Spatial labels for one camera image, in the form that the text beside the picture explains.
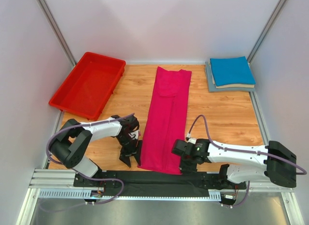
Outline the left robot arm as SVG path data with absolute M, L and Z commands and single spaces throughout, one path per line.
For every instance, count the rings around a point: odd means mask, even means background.
M 107 182 L 101 168 L 86 157 L 89 144 L 106 137 L 116 138 L 121 146 L 119 159 L 128 167 L 130 158 L 141 163 L 140 124 L 134 114 L 124 117 L 113 115 L 106 120 L 81 123 L 68 120 L 46 145 L 46 155 L 51 162 L 64 165 L 76 172 L 75 187 L 103 187 Z

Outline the magenta t shirt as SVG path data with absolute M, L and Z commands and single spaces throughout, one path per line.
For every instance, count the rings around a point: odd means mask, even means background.
M 191 71 L 158 67 L 142 139 L 139 168 L 179 175 L 180 160 L 172 153 L 184 140 Z

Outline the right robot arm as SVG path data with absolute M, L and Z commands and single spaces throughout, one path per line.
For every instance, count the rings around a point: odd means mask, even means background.
M 269 180 L 278 186 L 296 187 L 296 155 L 278 141 L 242 146 L 190 138 L 176 140 L 172 153 L 181 157 L 182 172 L 194 172 L 204 163 L 221 163 L 219 180 L 223 182 Z

